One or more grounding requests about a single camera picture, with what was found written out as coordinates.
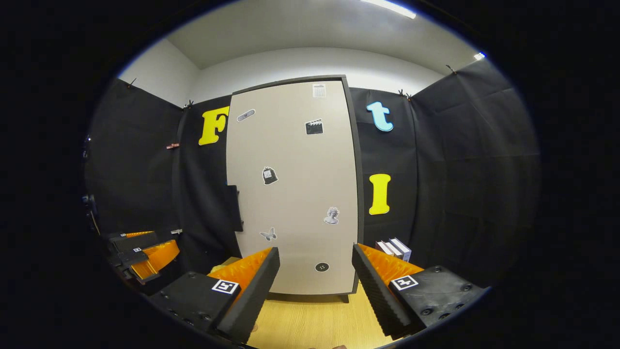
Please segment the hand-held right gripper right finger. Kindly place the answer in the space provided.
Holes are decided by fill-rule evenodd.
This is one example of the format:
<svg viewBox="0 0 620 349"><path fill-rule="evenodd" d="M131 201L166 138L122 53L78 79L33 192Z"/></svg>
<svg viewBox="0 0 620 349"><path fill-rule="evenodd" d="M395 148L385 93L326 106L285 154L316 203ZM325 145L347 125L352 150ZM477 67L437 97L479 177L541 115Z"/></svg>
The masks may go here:
<svg viewBox="0 0 620 349"><path fill-rule="evenodd" d="M441 265L420 268L359 243L352 265L383 333L393 340L440 327L490 290Z"/></svg>

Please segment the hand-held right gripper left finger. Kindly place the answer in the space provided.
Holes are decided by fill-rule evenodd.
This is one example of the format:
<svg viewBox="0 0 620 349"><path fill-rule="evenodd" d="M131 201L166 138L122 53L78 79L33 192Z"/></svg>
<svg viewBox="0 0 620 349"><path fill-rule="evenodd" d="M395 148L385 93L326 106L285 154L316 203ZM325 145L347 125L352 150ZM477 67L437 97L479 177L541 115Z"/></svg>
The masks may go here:
<svg viewBox="0 0 620 349"><path fill-rule="evenodd" d="M269 247L210 274L187 272L148 301L194 332L246 343L279 268L279 249Z"/></svg>

